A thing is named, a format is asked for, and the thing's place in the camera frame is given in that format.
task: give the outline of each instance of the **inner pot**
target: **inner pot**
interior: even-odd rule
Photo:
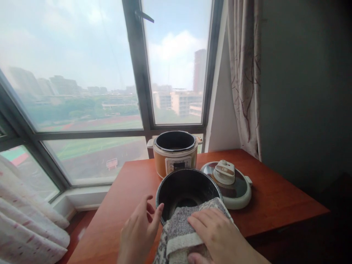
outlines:
[[[196,169],[179,169],[170,173],[160,183],[155,197],[156,207],[164,203],[161,223],[171,218],[177,207],[193,207],[215,197],[223,200],[216,183]]]
[[[194,147],[195,136],[184,131],[170,131],[160,134],[155,144],[158,148],[168,152],[181,152]]]

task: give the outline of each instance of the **white curtain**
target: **white curtain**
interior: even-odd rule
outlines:
[[[0,263],[54,264],[67,252],[69,222],[0,156]]]
[[[261,160],[259,95],[261,0],[228,0],[232,95],[241,148]]]

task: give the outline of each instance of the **cooker control panel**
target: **cooker control panel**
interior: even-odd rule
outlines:
[[[180,158],[166,158],[165,167],[167,174],[177,170],[191,167],[191,156],[180,157]]]

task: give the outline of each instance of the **gray towel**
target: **gray towel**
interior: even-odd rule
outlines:
[[[210,254],[203,241],[187,221],[192,213],[206,208],[218,208],[234,222],[219,198],[195,207],[176,208],[171,219],[164,225],[153,264],[186,264],[188,263],[187,256],[192,252],[198,252],[210,259]]]

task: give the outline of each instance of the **wall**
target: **wall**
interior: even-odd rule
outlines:
[[[240,143],[231,90],[227,0],[225,0],[221,14],[205,152],[239,148]]]
[[[343,9],[332,1],[265,0],[263,162],[321,190],[352,174],[352,56]]]
[[[103,202],[110,186],[77,188],[65,191],[51,205],[70,220],[76,211],[96,210]]]

